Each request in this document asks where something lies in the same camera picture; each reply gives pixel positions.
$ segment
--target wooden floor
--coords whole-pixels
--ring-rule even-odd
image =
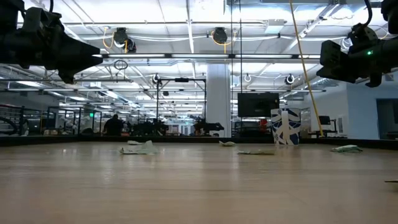
[[[398,152],[301,145],[274,156],[217,144],[0,148],[0,223],[397,223]],[[240,145],[242,148],[273,147]]]

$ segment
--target white pillar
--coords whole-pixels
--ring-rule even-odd
[[[228,64],[207,65],[206,121],[220,123],[224,131],[214,131],[220,137],[231,137],[231,78]]]

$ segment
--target television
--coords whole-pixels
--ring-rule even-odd
[[[279,109],[278,93],[238,93],[240,118],[271,117],[272,109]]]

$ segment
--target trash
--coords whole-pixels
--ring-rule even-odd
[[[236,145],[235,142],[226,142],[226,143],[223,143],[222,141],[218,141],[218,142],[219,142],[219,144],[222,145],[222,146],[231,147],[231,146],[235,146],[235,145]]]
[[[136,142],[136,141],[127,141],[127,144],[132,145],[132,146],[142,145],[141,142]]]
[[[245,151],[238,151],[238,154],[243,155],[274,155],[276,149],[250,149]]]
[[[355,153],[363,152],[362,149],[360,149],[358,146],[355,146],[355,145],[340,146],[340,147],[333,148],[330,151],[331,152],[355,152]]]
[[[120,148],[121,154],[139,154],[139,155],[154,155],[158,153],[157,148],[152,144],[152,141],[147,141],[140,146],[127,146]]]

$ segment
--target wall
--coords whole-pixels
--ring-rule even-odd
[[[395,100],[377,100],[377,118],[380,139],[388,139],[387,133],[398,131],[398,124],[394,119]]]
[[[343,130],[344,133],[340,133],[339,136],[345,136],[348,133],[348,100],[346,83],[339,83],[336,87],[326,88],[326,92],[313,93],[315,103],[317,105],[318,114],[320,116],[329,116],[330,119],[338,119],[343,117]],[[315,110],[312,105],[311,96],[308,94],[304,97],[304,101],[290,101],[288,106],[291,108],[311,108],[311,130],[318,131],[318,121],[315,115]],[[333,130],[334,127],[322,126],[323,129]]]
[[[349,138],[379,139],[377,99],[397,99],[396,82],[384,82],[376,88],[347,84]]]

